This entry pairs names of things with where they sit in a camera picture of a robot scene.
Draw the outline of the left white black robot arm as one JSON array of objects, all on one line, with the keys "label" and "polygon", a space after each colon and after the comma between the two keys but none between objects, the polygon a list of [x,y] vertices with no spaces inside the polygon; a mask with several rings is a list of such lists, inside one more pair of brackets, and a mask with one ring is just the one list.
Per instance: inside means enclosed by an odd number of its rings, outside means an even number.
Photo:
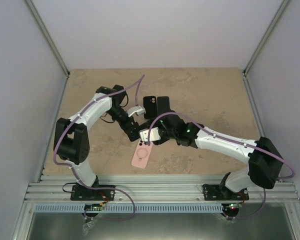
[{"label": "left white black robot arm", "polygon": [[139,138],[140,126],[133,115],[143,115],[146,110],[140,105],[124,110],[121,103],[126,96],[126,90],[120,85],[113,88],[101,86],[78,113],[69,118],[59,118],[56,122],[53,161],[56,165],[71,169],[76,182],[83,186],[82,194],[89,200],[97,198],[100,193],[97,175],[88,161],[92,126],[107,114],[119,124],[130,141]]}]

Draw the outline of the black phone case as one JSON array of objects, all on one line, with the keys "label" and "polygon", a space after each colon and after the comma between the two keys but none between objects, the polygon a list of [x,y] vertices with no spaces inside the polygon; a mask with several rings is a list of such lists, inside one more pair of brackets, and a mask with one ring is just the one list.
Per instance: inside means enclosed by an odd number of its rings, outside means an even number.
[{"label": "black phone case", "polygon": [[145,108],[144,118],[146,120],[157,117],[157,98],[154,95],[143,97],[143,107]]}]

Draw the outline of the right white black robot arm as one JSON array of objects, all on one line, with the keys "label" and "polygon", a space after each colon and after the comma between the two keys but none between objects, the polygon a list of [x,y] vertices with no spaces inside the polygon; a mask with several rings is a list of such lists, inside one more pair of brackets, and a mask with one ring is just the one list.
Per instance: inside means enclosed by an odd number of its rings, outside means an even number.
[{"label": "right white black robot arm", "polygon": [[139,136],[147,144],[175,140],[179,146],[214,151],[244,163],[245,168],[226,173],[216,188],[216,193],[226,200],[253,186],[273,189],[283,166],[282,157],[270,139],[230,136],[193,120],[185,122],[175,112],[159,115]]}]

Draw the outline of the black phone with blue edge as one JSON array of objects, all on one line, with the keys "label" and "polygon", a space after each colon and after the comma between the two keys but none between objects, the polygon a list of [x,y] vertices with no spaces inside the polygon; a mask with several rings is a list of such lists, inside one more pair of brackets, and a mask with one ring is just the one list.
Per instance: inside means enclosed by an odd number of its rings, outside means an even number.
[{"label": "black phone with blue edge", "polygon": [[170,98],[168,96],[158,96],[156,101],[157,101],[157,115],[161,115],[171,111]]}]

